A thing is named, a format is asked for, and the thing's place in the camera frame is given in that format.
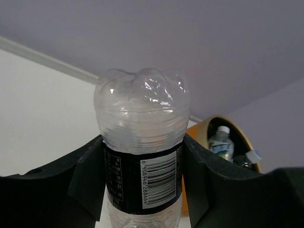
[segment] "black bottle label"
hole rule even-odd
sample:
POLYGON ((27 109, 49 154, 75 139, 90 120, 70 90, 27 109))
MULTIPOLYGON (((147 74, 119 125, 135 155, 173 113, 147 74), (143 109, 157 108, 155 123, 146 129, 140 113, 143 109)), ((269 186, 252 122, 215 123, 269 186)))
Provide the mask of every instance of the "black bottle label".
POLYGON ((128 214, 153 214, 176 202, 181 195, 182 143, 171 149, 133 155, 104 144, 108 198, 128 214))

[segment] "white wall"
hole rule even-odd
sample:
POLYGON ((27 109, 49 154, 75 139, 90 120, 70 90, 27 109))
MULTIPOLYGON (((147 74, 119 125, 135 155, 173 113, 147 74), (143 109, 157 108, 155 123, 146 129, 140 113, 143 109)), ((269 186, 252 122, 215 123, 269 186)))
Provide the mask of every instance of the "white wall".
POLYGON ((0 50, 0 175, 25 173, 99 134, 94 86, 0 50))
POLYGON ((304 78, 227 116, 261 152, 263 172, 304 166, 304 78))

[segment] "bottle cap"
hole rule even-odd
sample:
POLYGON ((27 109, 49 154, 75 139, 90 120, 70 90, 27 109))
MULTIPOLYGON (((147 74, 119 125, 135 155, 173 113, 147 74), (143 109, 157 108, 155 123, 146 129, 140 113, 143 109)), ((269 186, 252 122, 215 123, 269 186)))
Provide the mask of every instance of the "bottle cap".
POLYGON ((245 155, 253 164, 258 163, 262 159, 261 155, 256 150, 251 150, 245 153, 245 155))
POLYGON ((220 126, 220 127, 218 127, 218 132, 226 132, 227 134, 229 134, 230 129, 226 126, 220 126))

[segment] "black holder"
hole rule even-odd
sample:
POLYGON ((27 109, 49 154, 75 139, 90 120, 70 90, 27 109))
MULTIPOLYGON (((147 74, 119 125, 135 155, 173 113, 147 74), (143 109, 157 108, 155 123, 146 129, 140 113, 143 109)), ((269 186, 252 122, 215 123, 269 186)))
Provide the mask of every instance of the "black holder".
MULTIPOLYGON (((268 174, 183 141, 192 228, 304 227, 304 168, 268 174)), ((0 177, 0 227, 93 228, 105 192, 102 137, 25 175, 0 177)))

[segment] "white ceiling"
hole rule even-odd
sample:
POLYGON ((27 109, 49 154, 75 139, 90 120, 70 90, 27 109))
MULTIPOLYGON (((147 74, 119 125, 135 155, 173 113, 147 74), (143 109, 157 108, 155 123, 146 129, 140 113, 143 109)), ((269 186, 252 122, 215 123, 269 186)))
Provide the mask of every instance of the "white ceiling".
POLYGON ((304 72, 303 0, 0 0, 0 36, 97 75, 177 68, 199 118, 304 72))

